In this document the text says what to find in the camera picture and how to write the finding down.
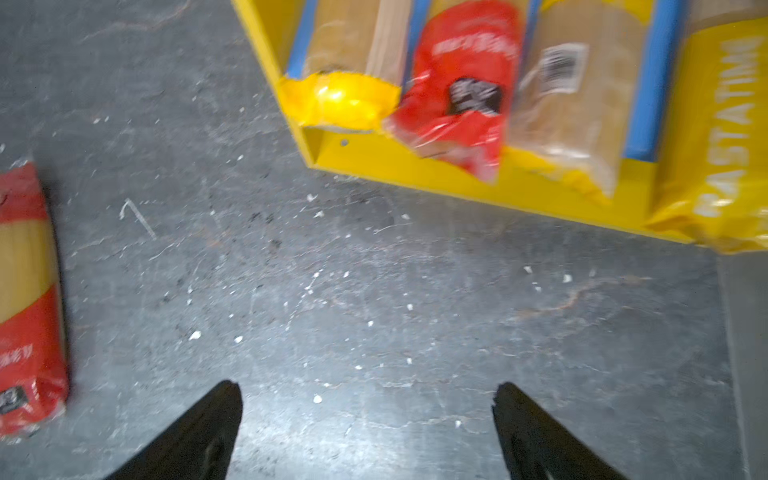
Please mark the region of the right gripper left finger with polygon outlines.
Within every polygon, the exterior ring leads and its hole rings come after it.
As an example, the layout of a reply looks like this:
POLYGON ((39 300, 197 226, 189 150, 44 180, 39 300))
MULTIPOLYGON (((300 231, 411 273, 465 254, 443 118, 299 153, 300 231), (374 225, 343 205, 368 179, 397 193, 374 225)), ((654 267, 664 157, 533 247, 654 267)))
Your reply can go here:
POLYGON ((224 479, 243 415, 240 386, 215 385, 110 479, 224 479))

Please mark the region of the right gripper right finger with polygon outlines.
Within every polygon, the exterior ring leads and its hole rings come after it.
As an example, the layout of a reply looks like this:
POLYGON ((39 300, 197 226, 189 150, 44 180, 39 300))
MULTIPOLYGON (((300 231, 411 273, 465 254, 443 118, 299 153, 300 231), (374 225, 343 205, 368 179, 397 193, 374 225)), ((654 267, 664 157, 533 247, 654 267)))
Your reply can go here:
POLYGON ((512 479, 622 479, 513 383, 498 387, 493 420, 512 479))

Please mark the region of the yellow label spaghetti bag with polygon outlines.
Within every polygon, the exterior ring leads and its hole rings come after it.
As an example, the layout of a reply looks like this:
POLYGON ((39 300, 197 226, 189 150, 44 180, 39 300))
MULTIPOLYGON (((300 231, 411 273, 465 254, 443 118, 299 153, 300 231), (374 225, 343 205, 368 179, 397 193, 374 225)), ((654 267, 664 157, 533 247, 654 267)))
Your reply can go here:
POLYGON ((723 254, 766 250, 766 2, 690 2, 646 225, 723 254))

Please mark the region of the plain yellow top spaghetti bag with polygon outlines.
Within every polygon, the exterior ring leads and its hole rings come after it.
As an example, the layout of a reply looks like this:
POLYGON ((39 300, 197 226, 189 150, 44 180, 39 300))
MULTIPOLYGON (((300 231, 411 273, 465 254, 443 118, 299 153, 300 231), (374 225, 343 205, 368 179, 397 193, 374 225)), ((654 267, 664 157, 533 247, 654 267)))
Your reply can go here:
POLYGON ((521 169, 602 205, 619 180, 651 1, 544 1, 506 142, 521 169))

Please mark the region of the thin red spaghetti bag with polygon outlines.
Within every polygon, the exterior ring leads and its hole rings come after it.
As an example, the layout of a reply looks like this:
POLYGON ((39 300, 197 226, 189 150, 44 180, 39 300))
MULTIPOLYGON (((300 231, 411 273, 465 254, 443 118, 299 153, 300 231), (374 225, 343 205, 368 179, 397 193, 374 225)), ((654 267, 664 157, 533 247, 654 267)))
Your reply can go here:
POLYGON ((526 12, 513 1, 438 1, 384 130, 414 153, 493 181, 518 78, 526 12))

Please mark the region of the yellow Pastatime spaghetti bag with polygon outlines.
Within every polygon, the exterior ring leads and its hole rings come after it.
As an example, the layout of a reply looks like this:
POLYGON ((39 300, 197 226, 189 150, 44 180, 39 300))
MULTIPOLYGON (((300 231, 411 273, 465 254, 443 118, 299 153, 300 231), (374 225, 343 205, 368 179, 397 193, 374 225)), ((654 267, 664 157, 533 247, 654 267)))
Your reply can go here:
POLYGON ((371 132, 400 101, 412 1, 307 1, 278 87, 298 125, 371 132))

